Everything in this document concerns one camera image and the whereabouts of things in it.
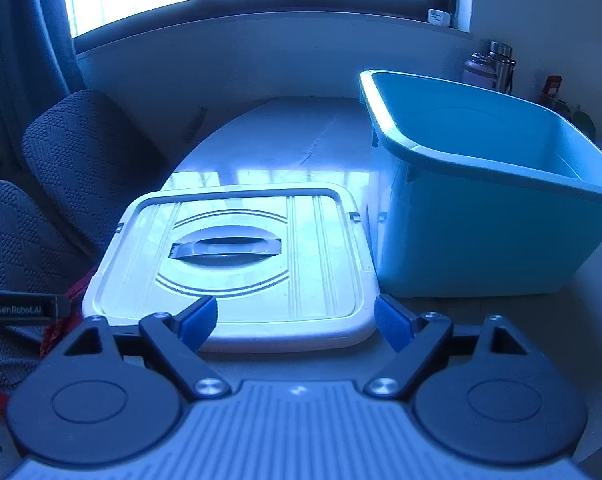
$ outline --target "gray chair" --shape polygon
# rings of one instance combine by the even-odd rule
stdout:
[[[91,263],[14,184],[0,180],[0,289],[63,294]],[[0,328],[0,392],[38,364],[42,327]]]
[[[126,207],[161,189],[167,162],[105,94],[69,95],[28,126],[21,151],[34,177],[102,254]]]

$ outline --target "plastic tub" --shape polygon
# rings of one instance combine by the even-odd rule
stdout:
[[[401,297],[561,288],[602,241],[602,152],[511,96],[370,70],[369,219],[380,286]]]

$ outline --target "lid handle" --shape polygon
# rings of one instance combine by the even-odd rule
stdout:
[[[275,256],[281,254],[281,238],[252,226],[222,225],[195,231],[172,244],[175,260],[199,257]]]

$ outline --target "white wall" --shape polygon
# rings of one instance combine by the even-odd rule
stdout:
[[[602,133],[602,0],[473,0],[473,33],[514,48],[514,93],[536,98],[551,74]]]
[[[471,36],[399,18],[334,12],[251,14],[175,25],[79,56],[87,85],[127,110],[163,151],[197,106],[277,96],[358,97],[358,74],[387,68],[457,78]]]
[[[560,74],[562,97],[602,132],[601,9],[602,0],[472,0],[471,34],[356,14],[234,16],[126,38],[81,54],[79,65],[88,86],[119,102],[174,159],[199,105],[222,116],[276,96],[356,97],[366,68],[458,79],[490,39],[514,49],[514,94],[534,99],[547,75]]]

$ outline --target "stainless steel bottle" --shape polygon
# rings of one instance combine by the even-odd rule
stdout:
[[[505,43],[491,41],[488,56],[494,60],[494,70],[497,73],[494,89],[503,94],[511,94],[514,67],[516,66],[516,61],[512,59],[512,47]]]

